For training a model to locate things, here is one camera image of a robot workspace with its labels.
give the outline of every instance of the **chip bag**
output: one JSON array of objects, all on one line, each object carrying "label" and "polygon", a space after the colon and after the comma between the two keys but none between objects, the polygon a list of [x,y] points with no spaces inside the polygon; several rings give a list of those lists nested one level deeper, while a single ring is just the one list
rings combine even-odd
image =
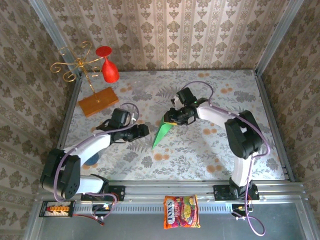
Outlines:
[{"label": "chip bag", "polygon": [[164,229],[200,228],[197,195],[165,196]]}]

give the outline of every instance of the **floral tablecloth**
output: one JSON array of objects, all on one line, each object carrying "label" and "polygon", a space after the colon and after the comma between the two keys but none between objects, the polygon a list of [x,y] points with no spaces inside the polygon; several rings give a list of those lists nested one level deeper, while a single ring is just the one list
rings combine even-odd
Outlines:
[{"label": "floral tablecloth", "polygon": [[[133,93],[131,83],[145,81],[143,93]],[[215,93],[212,103],[230,111],[253,113],[271,146],[268,156],[255,160],[255,180],[283,180],[284,173],[270,131],[269,123],[252,70],[186,70],[121,72],[118,82],[108,84],[99,75],[92,78],[95,90],[112,87],[119,103],[90,117],[80,106],[75,107],[66,139],[69,147],[92,134],[96,126],[111,117],[114,108],[125,102],[135,103],[140,110],[139,124],[149,127],[150,135],[126,144],[113,144],[99,152],[99,161],[84,165],[81,174],[98,174],[109,180],[228,180],[234,168],[231,152],[222,128],[198,119],[189,126],[174,126],[152,150],[153,139],[162,116],[170,107],[170,99],[187,83],[201,80]],[[189,86],[197,97],[208,98],[204,84]],[[92,95],[85,79],[78,101]]]}]

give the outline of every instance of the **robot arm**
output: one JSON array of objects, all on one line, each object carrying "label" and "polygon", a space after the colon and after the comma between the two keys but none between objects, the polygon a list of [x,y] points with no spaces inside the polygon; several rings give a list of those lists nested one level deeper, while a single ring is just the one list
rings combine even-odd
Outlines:
[{"label": "robot arm", "polygon": [[82,144],[81,147],[75,148],[71,146],[64,150],[53,149],[47,157],[44,165],[40,184],[43,189],[49,192],[54,192],[55,174],[58,170],[58,165],[64,155],[69,150],[75,148],[72,154],[68,155],[59,172],[57,180],[57,193],[64,199],[70,199],[75,194],[82,193],[104,193],[108,191],[108,180],[98,175],[80,175],[81,166],[93,155],[100,150],[109,147],[111,144],[119,143],[119,140],[124,142],[132,142],[136,139],[145,137],[149,134],[149,128],[145,124],[133,125],[128,128],[125,125],[129,119],[130,113],[120,108],[116,108],[111,119],[106,120],[96,128],[94,137],[90,137]]},{"label": "robot arm", "polygon": [[[235,198],[243,195],[250,168],[252,154],[260,149],[261,137],[247,124],[227,112],[218,111],[209,106],[205,98],[197,99],[188,87],[179,91],[171,100],[175,108],[164,115],[164,122],[173,125],[189,125],[196,119],[207,120],[226,130],[231,151],[237,157],[230,178],[230,192]],[[259,129],[258,124],[248,110],[238,114]]]}]

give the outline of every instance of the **gold mug tree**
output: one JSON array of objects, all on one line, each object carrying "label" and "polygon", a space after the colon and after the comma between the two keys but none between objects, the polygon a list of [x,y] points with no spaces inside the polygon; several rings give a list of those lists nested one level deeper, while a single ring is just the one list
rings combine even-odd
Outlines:
[{"label": "gold mug tree", "polygon": [[[84,115],[86,117],[89,117],[95,113],[102,111],[103,109],[105,109],[111,105],[114,105],[115,103],[119,102],[119,99],[111,87],[107,87],[106,89],[104,89],[102,91],[96,92],[93,85],[92,85],[92,82],[90,80],[89,73],[85,68],[85,65],[97,62],[100,59],[103,59],[106,57],[101,56],[95,60],[86,61],[87,56],[92,48],[92,43],[90,41],[84,41],[79,45],[79,47],[83,48],[83,49],[87,49],[87,53],[85,54],[84,57],[77,57],[71,47],[60,48],[58,50],[58,53],[61,56],[64,56],[66,54],[64,51],[69,50],[71,52],[71,54],[74,56],[75,61],[70,62],[70,63],[56,62],[51,65],[50,71],[52,73],[58,73],[61,71],[61,67],[59,65],[73,65],[74,68],[72,68],[71,70],[69,70],[63,74],[62,78],[67,83],[73,82],[77,78],[77,76],[74,73],[72,73],[73,70],[79,68],[80,71],[82,71],[84,73],[85,78],[88,81],[89,86],[93,92],[93,95],[86,97],[83,100],[80,100],[78,103],[79,103],[80,107],[82,108]],[[97,77],[98,76],[97,73],[100,73],[101,69],[99,67],[94,67],[93,71],[95,74],[91,75],[91,76]]]}]

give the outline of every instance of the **wooden base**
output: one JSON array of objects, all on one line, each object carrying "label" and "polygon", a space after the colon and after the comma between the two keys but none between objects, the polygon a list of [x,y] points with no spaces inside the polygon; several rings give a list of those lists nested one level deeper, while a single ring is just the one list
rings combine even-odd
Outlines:
[{"label": "wooden base", "polygon": [[111,87],[97,92],[96,95],[98,96],[100,102],[97,102],[97,98],[95,97],[95,95],[89,96],[81,101],[78,101],[86,117],[96,114],[102,111],[103,109],[106,109],[107,107],[110,107],[119,102],[117,95]]}]

